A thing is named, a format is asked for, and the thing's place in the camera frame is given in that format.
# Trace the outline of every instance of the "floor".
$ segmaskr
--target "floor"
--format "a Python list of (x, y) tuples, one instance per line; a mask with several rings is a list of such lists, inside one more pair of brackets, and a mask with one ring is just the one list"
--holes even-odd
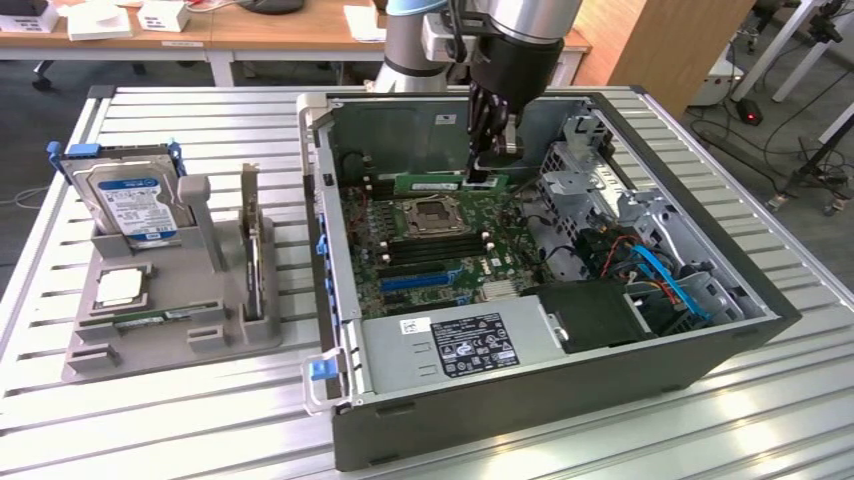
[[(745, 71), (750, 70), (775, 34), (777, 31), (769, 27), (763, 38), (759, 40), (757, 53), (753, 56), (747, 53), (745, 42), (735, 43), (735, 63)], [(759, 103), (765, 115), (762, 124), (754, 127), (737, 120), (731, 121), (733, 131), (743, 135), (753, 143), (758, 144), (759, 147), (765, 146), (769, 136), (781, 123), (786, 121), (830, 84), (850, 71), (850, 65), (846, 68), (846, 66), (834, 63), (827, 57), (823, 57), (791, 92), (786, 101), (783, 103), (775, 103), (771, 100), (771, 95), (801, 62), (801, 59), (806, 56), (810, 47), (802, 45), (797, 40), (791, 40), (782, 52), (789, 50), (793, 50), (791, 53), (779, 58), (777, 65), (767, 74), (766, 88), (763, 89), (762, 82), (758, 82), (754, 91), (747, 95), (747, 98)], [(767, 149), (773, 152), (797, 152), (801, 148), (798, 143), (799, 137), (805, 139), (818, 138), (847, 108), (851, 101), (854, 101), (854, 72), (839, 81), (815, 103), (813, 103), (777, 132)], [(729, 108), (734, 114), (735, 108), (731, 102), (729, 102)], [(689, 109), (689, 113), (686, 113), (682, 118), (682, 123), (686, 127), (690, 127), (698, 120), (691, 114), (702, 116), (705, 120), (726, 125), (727, 114), (722, 107), (705, 110)], [(694, 127), (698, 130), (709, 128), (719, 134), (725, 133), (723, 128), (710, 124), (694, 123)], [(777, 175), (771, 168), (762, 162), (762, 153), (758, 149), (750, 147), (734, 136), (730, 136), (730, 139), (733, 143), (757, 155), (759, 159), (758, 166), (775, 179), (778, 185), (782, 187), (786, 183), (789, 173), (803, 163), (799, 154), (769, 155), (770, 166), (786, 175), (786, 177), (783, 177)], [(774, 189), (769, 180), (714, 147), (710, 147), (709, 151), (755, 198), (765, 203), (765, 201), (774, 196)], [(849, 162), (854, 165), (854, 133), (843, 138), (838, 152), (847, 156)], [(834, 155), (833, 161), (839, 162), (839, 159), (841, 157)], [(847, 170), (849, 175), (851, 175), (853, 172), (854, 169)], [(849, 289), (854, 290), (854, 256), (851, 255), (851, 244), (847, 243), (851, 232), (854, 232), (854, 212), (843, 211), (834, 217), (823, 216), (822, 208), (831, 200), (831, 195), (825, 190), (801, 189), (799, 196), (801, 198), (790, 201), (783, 206), (775, 213), (775, 216)]]
[[(759, 52), (770, 42), (775, 32), (769, 28), (759, 43)], [(743, 43), (737, 44), (737, 64), (749, 69), (757, 56), (747, 55)], [(757, 100), (765, 113), (761, 126), (750, 127), (731, 122), (733, 131), (745, 135), (758, 144), (765, 144), (767, 136), (781, 122), (794, 114), (811, 98), (845, 72), (845, 68), (822, 59), (817, 68), (805, 78), (790, 99), (775, 104), (770, 95), (782, 83), (809, 48), (802, 47), (781, 58), (775, 69), (767, 75), (767, 91), (754, 92), (750, 98)], [(7, 168), (0, 178), (0, 202), (11, 199), (17, 192), (47, 185), (52, 169), (47, 162), (44, 146), (51, 140), (65, 140), (83, 107), (88, 86), (113, 84), (124, 86), (210, 86), (211, 71), (206, 64), (182, 67), (176, 63), (147, 62), (147, 75), (134, 74), (131, 65), (111, 62), (59, 62), (51, 68), (48, 77), (56, 90), (41, 93), (32, 89), (33, 62), (0, 62), (0, 145), (4, 145), (5, 162), (25, 162), (25, 168)], [(336, 75), (328, 68), (312, 63), (283, 64), (255, 63), (252, 66), (258, 78), (247, 79), (242, 85), (332, 85)], [(355, 78), (375, 73), (375, 65), (360, 65), (355, 69)], [(817, 137), (854, 100), (854, 75), (849, 75), (813, 106), (787, 124), (774, 137), (773, 151), (797, 151), (798, 136)], [(706, 111), (691, 110), (706, 120), (726, 123), (726, 113), (721, 107)], [(697, 120), (690, 114), (683, 117), (686, 126)], [(839, 151), (854, 162), (854, 135), (841, 145)], [(767, 180), (722, 152), (711, 149), (713, 154), (730, 169), (737, 179), (757, 198), (765, 201), (773, 195)], [(781, 172), (789, 172), (798, 166), (798, 158), (791, 155), (773, 155), (771, 164)], [(854, 212), (842, 212), (833, 218), (822, 215), (821, 209), (830, 195), (822, 190), (806, 190), (797, 201), (790, 202), (778, 212), (778, 218), (798, 239), (813, 251), (842, 282), (854, 288), (854, 256), (847, 244), (847, 236), (854, 231)], [(27, 203), (37, 205), (40, 197)], [(0, 292), (5, 290), (13, 266), (24, 246), (27, 235), (36, 218), (36, 210), (25, 210), (9, 203), (0, 203)]]

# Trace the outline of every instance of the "motherboard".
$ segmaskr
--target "motherboard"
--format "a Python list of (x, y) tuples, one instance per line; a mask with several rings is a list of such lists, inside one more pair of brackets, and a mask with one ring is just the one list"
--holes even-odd
[(342, 189), (364, 319), (519, 295), (551, 279), (507, 177), (399, 175)]

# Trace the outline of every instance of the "green ram module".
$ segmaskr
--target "green ram module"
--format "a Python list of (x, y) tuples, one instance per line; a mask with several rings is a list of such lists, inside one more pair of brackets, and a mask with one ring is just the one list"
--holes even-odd
[(415, 174), (395, 177), (395, 194), (407, 193), (498, 193), (507, 188), (507, 175), (490, 175), (483, 183), (468, 183), (466, 175)]

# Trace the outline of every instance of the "hard drive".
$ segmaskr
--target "hard drive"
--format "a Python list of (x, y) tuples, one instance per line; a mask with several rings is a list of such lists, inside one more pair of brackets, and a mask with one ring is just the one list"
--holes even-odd
[(69, 152), (60, 161), (99, 232), (123, 234), (132, 248), (178, 243), (178, 229), (194, 225), (190, 209), (178, 198), (179, 152), (167, 145), (101, 148)]

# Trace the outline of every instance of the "black cable on floor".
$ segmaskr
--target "black cable on floor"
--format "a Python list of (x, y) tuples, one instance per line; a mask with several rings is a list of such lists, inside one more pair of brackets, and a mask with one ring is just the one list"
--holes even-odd
[[(703, 122), (706, 120), (697, 120), (694, 123), (699, 123)], [(694, 123), (691, 124), (691, 130), (694, 131), (694, 133), (697, 134), (697, 136), (710, 145), (714, 145), (715, 147), (718, 147), (718, 149), (726, 153), (726, 150), (723, 149), (723, 147), (721, 146), (719, 143), (717, 143), (713, 139), (710, 139), (706, 135), (703, 135), (702, 132), (698, 132), (694, 129)], [(771, 177), (767, 173), (765, 173), (755, 165), (753, 165), (751, 163), (747, 163), (745, 160), (742, 160), (741, 158), (738, 158), (734, 155), (730, 155), (730, 157), (733, 159), (735, 159), (735, 161), (738, 161), (742, 165), (745, 165), (747, 168), (750, 168), (754, 172), (757, 172), (762, 177), (765, 177), (765, 179), (769, 181), (769, 183), (771, 184), (771, 188), (774, 188), (774, 192), (775, 193), (781, 193), (781, 188), (777, 185), (777, 180), (774, 179), (774, 177)]]
[(827, 88), (825, 88), (818, 93), (818, 95), (815, 95), (815, 97), (813, 97), (813, 100), (810, 100), (807, 102), (807, 104), (803, 107), (801, 107), (801, 110), (798, 110), (794, 113), (794, 115), (791, 115), (791, 117), (789, 117), (783, 121), (783, 123), (781, 123), (779, 126), (771, 132), (771, 135), (769, 136), (767, 140), (765, 141), (765, 146), (762, 147), (762, 159), (765, 160), (765, 163), (770, 168), (774, 168), (774, 167), (771, 167), (771, 163), (770, 163), (770, 160), (769, 160), (769, 147), (771, 146), (771, 140), (774, 140), (774, 136), (781, 131), (781, 129), (789, 124), (789, 122), (791, 122), (798, 117), (798, 115), (801, 115), (806, 111), (806, 109), (810, 108), (810, 106), (813, 106), (813, 104), (818, 101), (818, 99), (822, 98), (822, 96), (830, 91), (830, 89), (837, 86), (837, 84), (845, 79), (845, 77), (849, 76), (849, 73), (851, 73), (851, 72), (846, 71), (845, 73), (842, 73), (842, 75), (839, 75), (839, 78), (837, 78), (837, 80), (827, 86)]

